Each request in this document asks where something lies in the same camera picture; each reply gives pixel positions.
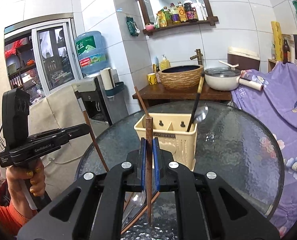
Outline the orange sleeve forearm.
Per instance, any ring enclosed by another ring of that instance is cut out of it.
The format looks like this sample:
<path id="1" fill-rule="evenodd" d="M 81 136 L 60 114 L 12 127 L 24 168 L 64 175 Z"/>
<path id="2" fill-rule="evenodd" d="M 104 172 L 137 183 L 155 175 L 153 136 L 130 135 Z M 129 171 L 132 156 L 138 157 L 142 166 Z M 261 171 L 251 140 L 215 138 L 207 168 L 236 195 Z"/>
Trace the orange sleeve forearm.
<path id="1" fill-rule="evenodd" d="M 20 228 L 29 220 L 12 203 L 9 206 L 0 206 L 0 239 L 16 239 Z"/>

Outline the left hand yellow nails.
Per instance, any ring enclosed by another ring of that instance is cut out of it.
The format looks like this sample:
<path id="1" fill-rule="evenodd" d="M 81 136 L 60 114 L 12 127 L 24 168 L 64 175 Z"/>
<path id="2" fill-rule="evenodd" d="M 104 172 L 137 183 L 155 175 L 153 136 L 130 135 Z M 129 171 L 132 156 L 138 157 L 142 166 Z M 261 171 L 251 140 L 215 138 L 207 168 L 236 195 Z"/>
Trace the left hand yellow nails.
<path id="1" fill-rule="evenodd" d="M 35 197 L 43 196 L 46 184 L 42 161 L 38 159 L 33 170 L 10 166 L 6 169 L 6 179 L 11 203 L 14 208 L 25 218 L 31 219 L 33 217 L 33 210 L 31 210 L 29 202 L 25 197 L 21 182 L 26 180 L 29 181 L 29 191 Z"/>

